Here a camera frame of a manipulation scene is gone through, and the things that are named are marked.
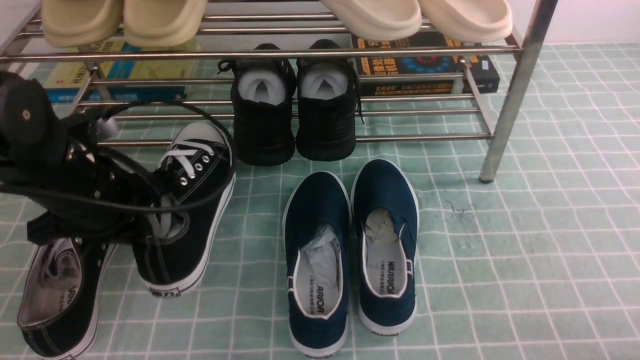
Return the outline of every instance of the shoe rack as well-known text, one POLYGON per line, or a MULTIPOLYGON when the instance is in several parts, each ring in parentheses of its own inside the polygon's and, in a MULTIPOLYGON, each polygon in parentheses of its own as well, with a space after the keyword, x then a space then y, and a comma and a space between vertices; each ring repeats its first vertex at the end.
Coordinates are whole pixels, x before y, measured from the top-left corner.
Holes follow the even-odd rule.
MULTIPOLYGON (((41 62, 62 62, 62 61, 83 61, 92 75, 85 81, 79 89, 74 102, 73 111, 82 111, 83 108, 92 106, 110 106, 123 104, 123 101, 109 100, 109 86, 138 85, 138 86, 166 86, 166 85, 213 85, 229 84, 229 79, 176 79, 176 80, 125 80, 125 79, 104 79, 104 74, 100 71, 100 61, 117 60, 169 60, 169 59, 233 59, 233 58, 313 58, 313 57, 339 57, 339 58, 359 58, 366 56, 461 56, 464 57, 480 54, 512 54, 517 62, 513 77, 509 84, 507 96, 502 110, 497 120, 491 119, 491 114, 480 94, 471 71, 460 62, 458 71, 448 74, 425 74, 414 76, 411 79, 453 79, 454 94, 451 95, 400 95, 400 96, 379 96, 363 97, 362 102, 421 102, 421 101, 471 101, 472 106, 467 108, 438 108, 427 110, 379 110, 365 111, 365 117, 391 117, 391 116, 417 116, 425 118, 428 122, 431 115, 455 115, 474 114, 477 115, 481 132, 478 133, 446 133, 446 134, 415 134, 415 135, 388 135, 388 136, 359 136, 358 142, 423 142, 423 141, 453 141, 453 140, 487 140, 488 151, 481 168, 480 181, 490 183, 494 180, 496 171, 504 154, 513 124, 522 105, 525 92, 529 86, 533 70, 540 50, 547 34, 549 24, 556 9, 558 0, 536 0, 528 30, 521 42, 515 40, 511 35, 506 39, 506 45, 480 46, 475 44, 465 44, 461 47, 412 47, 406 49, 338 49, 338 50, 299 50, 299 51, 199 51, 193 53, 167 53, 167 52, 144 52, 144 53, 92 53, 90 47, 81 47, 80 53, 46 53, 46 54, 22 54, 22 50, 33 38, 43 38, 44 34, 40 29, 42 20, 39 17, 38 9, 34 9, 16 28, 12 38, 0 47, 0 70, 5 70, 13 63, 19 63, 19 71, 27 63, 41 62), (461 94, 463 80, 467 80, 472 93, 461 94), (87 89, 96 88, 103 101, 85 101, 84 97, 87 89)), ((336 20, 330 13, 304 13, 287 15, 206 15, 202 22, 220 23, 234 22, 236 24, 251 22, 272 22, 274 26, 261 27, 207 27, 201 28, 199 35, 295 35, 295 34, 336 34, 349 33, 341 25, 306 25, 304 22, 322 22, 336 20), (282 26, 282 23, 297 22, 295 26, 282 26)), ((423 23, 421 31, 436 31, 430 24, 423 23)), ((386 81, 399 76, 369 76, 361 79, 361 82, 386 81)), ((194 106, 228 106, 231 101, 228 99, 209 99, 204 101, 185 101, 194 106)), ((217 119, 232 119, 233 114, 214 114, 217 119)), ((198 120, 199 115, 191 114, 135 114, 122 115, 117 117, 118 121, 149 121, 149 120, 183 120, 189 122, 198 120)), ((167 146, 170 139, 157 140, 112 140, 102 144, 113 147, 154 147, 167 146)))

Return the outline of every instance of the black high-top sneaker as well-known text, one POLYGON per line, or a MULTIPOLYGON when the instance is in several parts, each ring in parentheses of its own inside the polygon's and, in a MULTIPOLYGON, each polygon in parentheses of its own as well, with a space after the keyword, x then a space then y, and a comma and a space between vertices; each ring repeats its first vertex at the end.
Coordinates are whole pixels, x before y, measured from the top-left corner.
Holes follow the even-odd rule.
POLYGON ((62 238, 38 249, 18 312, 18 326, 36 354, 75 359, 92 344, 98 292, 116 246, 62 238))
MULTIPOLYGON (((166 184, 175 203, 182 204, 208 196, 230 171, 229 140, 212 124, 197 122, 173 139, 154 175, 166 184)), ((140 277, 154 296, 178 297, 200 284, 235 181, 234 174, 218 198, 203 206, 148 217, 154 236, 132 248, 140 277)))

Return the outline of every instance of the wire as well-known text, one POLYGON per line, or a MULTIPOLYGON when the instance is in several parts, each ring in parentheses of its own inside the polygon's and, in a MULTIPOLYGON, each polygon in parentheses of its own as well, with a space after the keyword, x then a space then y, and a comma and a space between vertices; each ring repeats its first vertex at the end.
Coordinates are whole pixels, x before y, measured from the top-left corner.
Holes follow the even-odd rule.
MULTIPOLYGON (((167 105, 180 106, 181 108, 185 108, 187 110, 193 111, 194 113, 196 113, 196 114, 204 117, 205 119, 211 121, 213 123, 213 125, 216 126, 217 130, 222 132, 223 137, 226 139, 226 141, 227 141, 226 145, 229 147, 229 154, 230 154, 230 157, 231 157, 231 159, 230 159, 231 169, 227 173, 227 176, 225 176, 225 179, 222 182, 222 185, 219 188, 211 189, 211 193, 209 195, 207 195, 206 197, 201 198, 199 200, 195 200, 195 201, 189 202, 187 204, 181 204, 181 205, 176 205, 176 206, 165 206, 165 207, 161 207, 161 208, 152 208, 150 206, 135 206, 135 205, 121 204, 121 203, 118 203, 118 202, 96 200, 96 199, 93 199, 93 198, 90 198, 90 197, 83 197, 83 196, 80 196, 80 195, 73 195, 73 194, 68 194, 68 193, 54 192, 52 190, 35 188, 35 187, 31 187, 31 186, 19 186, 19 185, 2 184, 2 185, 0 185, 0 192, 1 193, 10 193, 10 194, 13 194, 13 195, 27 196, 27 197, 45 197, 45 198, 50 198, 50 199, 66 200, 66 201, 70 201, 70 202, 76 202, 76 203, 80 203, 80 204, 87 204, 87 205, 96 206, 98 208, 102 208, 102 209, 105 209, 105 210, 108 210, 108 211, 119 212, 119 213, 127 213, 127 214, 132 214, 132 215, 175 213, 175 212, 185 211, 185 210, 189 210, 189 209, 193 209, 193 208, 198 208, 200 206, 203 206, 203 205, 215 200, 215 198, 217 198, 218 195, 220 195, 222 193, 222 191, 224 189, 226 189, 227 186, 233 180, 233 178, 234 178, 234 176, 236 174, 237 156, 236 156, 236 152, 235 152, 234 141, 233 141, 233 138, 231 137, 231 134, 229 133, 229 131, 222 124, 220 124, 220 122, 218 122, 216 119, 214 119, 208 113, 206 113, 204 110, 202 110, 200 108, 197 108, 197 107, 195 107, 193 105, 184 104, 183 102, 174 101, 174 100, 167 100, 167 101, 133 101, 133 102, 130 102, 130 103, 127 103, 127 104, 123 104, 123 105, 114 107, 114 108, 105 109, 105 111, 102 114, 101 118, 102 119, 109 119, 110 117, 118 115, 119 113, 121 113, 121 112, 123 112, 125 110, 128 110, 129 108, 133 108, 133 107, 137 107, 137 106, 149 105, 149 104, 151 104, 153 102, 161 102, 161 103, 164 103, 164 104, 167 104, 167 105)), ((142 177, 145 180, 146 183, 148 182, 148 180, 145 179, 145 176, 140 174, 140 172, 141 172, 140 169, 132 168, 131 170, 134 170, 134 173, 139 175, 140 177, 142 177)))

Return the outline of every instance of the book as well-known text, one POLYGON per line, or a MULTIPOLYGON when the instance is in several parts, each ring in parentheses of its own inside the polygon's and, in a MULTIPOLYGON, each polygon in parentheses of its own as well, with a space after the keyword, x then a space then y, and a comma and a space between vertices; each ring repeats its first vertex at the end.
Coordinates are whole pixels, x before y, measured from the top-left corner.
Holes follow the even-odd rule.
MULTIPOLYGON (((141 51, 196 51, 198 42, 194 38, 185 44, 175 47, 132 46, 124 40, 106 40, 92 45, 97 53, 141 52, 141 51)), ((189 79, 193 77, 197 60, 142 60, 142 61, 102 61, 100 66, 106 79, 189 79)), ((51 102, 72 102, 82 84, 87 80, 89 72, 82 62, 58 63, 43 83, 43 87, 51 102)), ((112 100, 179 100, 186 99, 188 86, 110 86, 112 100)), ((99 101, 100 94, 91 88, 85 96, 86 100, 99 101)))
MULTIPOLYGON (((408 38, 396 41, 367 41, 355 35, 351 37, 353 47, 357 49, 402 49, 407 47, 457 47, 459 41, 451 40, 441 33, 420 32, 408 38)), ((367 76, 443 74, 456 72, 458 56, 379 56, 356 59, 356 69, 361 78, 367 76)), ((469 56, 471 74, 482 94, 498 91, 500 76, 489 56, 469 56)), ((426 95, 450 94, 453 91, 453 80, 389 79, 381 83, 362 83, 363 96, 388 95, 426 95)), ((463 93, 471 89, 464 80, 463 93)))

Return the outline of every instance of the cream slide sandal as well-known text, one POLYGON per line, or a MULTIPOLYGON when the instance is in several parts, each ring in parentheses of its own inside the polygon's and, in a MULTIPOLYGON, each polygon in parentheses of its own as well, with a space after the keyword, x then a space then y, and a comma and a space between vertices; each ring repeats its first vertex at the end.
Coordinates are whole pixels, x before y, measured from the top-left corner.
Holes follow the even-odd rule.
POLYGON ((422 13, 445 36, 461 42, 492 42, 513 29, 507 0, 419 0, 422 13))
POLYGON ((171 47, 193 38, 208 0, 125 0, 124 37, 140 47, 171 47))
POLYGON ((118 30, 123 0, 42 0, 42 28, 54 47, 88 45, 118 30))
POLYGON ((389 41, 420 30, 417 0, 320 0, 349 29, 365 40, 389 41))

